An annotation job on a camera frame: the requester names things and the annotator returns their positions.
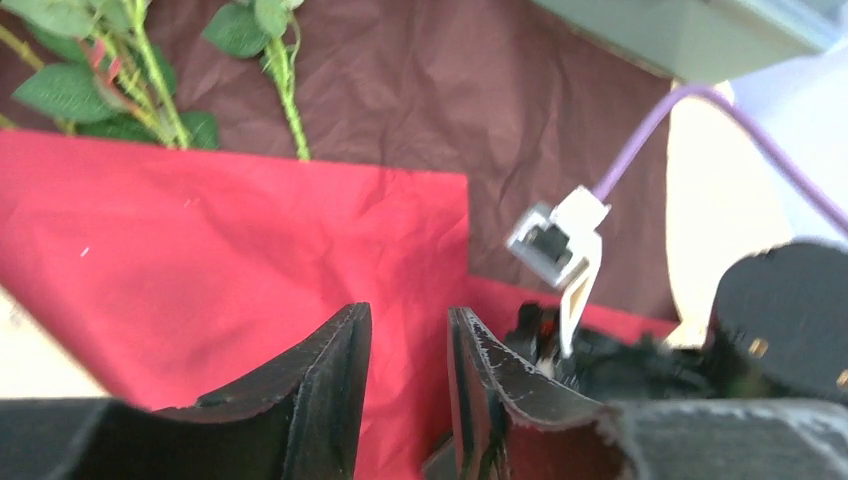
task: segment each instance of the gray plastic bin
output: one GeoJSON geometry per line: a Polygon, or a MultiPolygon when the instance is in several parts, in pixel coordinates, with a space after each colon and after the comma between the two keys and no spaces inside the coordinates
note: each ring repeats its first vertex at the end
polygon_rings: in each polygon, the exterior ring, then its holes
{"type": "Polygon", "coordinates": [[[828,50],[847,0],[535,1],[634,63],[717,83],[828,50]]]}

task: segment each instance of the red surface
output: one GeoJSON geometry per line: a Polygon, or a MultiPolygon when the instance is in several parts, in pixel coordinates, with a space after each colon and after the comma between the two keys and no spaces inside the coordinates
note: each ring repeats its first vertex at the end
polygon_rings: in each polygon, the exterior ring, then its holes
{"type": "Polygon", "coordinates": [[[557,300],[466,275],[460,175],[4,132],[0,185],[0,282],[146,408],[191,404],[371,302],[357,478],[419,478],[449,428],[448,307],[502,335],[522,301],[557,300]]]}

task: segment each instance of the red fabric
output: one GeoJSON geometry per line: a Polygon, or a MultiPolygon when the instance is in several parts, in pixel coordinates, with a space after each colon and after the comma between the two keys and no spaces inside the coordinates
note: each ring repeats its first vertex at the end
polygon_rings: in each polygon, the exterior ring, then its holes
{"type": "Polygon", "coordinates": [[[357,478],[419,478],[449,428],[448,307],[502,335],[533,297],[467,276],[460,175],[4,132],[0,185],[0,282],[145,408],[191,404],[371,302],[357,478]]]}

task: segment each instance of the dark brown surface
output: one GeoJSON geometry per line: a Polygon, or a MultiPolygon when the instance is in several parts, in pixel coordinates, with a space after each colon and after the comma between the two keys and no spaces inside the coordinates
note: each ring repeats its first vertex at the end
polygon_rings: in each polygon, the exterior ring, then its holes
{"type": "MultiPolygon", "coordinates": [[[[175,64],[181,108],[220,121],[223,148],[291,157],[258,62],[200,37],[223,0],[155,1],[149,29],[175,64]]],[[[0,17],[9,24],[8,17],[0,17]]],[[[307,0],[297,101],[313,155],[467,172],[473,273],[544,289],[503,240],[538,200],[591,186],[670,88],[571,33],[529,0],[307,0]]],[[[29,72],[0,48],[0,112],[51,128],[8,98],[29,72]]],[[[665,256],[668,126],[609,198],[593,303],[676,318],[665,256]]]]}

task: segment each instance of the purple cable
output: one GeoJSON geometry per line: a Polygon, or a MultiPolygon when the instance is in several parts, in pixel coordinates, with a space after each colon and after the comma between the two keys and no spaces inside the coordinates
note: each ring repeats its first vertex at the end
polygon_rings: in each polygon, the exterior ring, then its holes
{"type": "Polygon", "coordinates": [[[633,159],[645,145],[648,138],[654,133],[660,122],[671,112],[671,109],[681,100],[686,97],[695,96],[701,97],[704,100],[709,100],[715,106],[724,110],[724,112],[736,121],[745,129],[751,138],[759,144],[760,148],[765,150],[769,159],[783,173],[783,176],[789,180],[798,191],[804,195],[808,202],[813,204],[819,212],[827,217],[831,223],[842,230],[842,233],[848,235],[848,216],[843,212],[830,198],[822,193],[809,178],[807,178],[801,170],[792,163],[789,156],[775,143],[765,131],[763,131],[753,119],[745,115],[741,110],[736,109],[724,97],[710,87],[703,85],[686,85],[674,89],[666,95],[660,102],[651,110],[651,113],[645,117],[645,120],[639,125],[639,128],[633,132],[633,135],[624,144],[624,147],[616,157],[615,161],[607,170],[604,178],[592,189],[592,193],[600,200],[606,200],[610,191],[615,187],[627,168],[633,162],[633,159]]]}

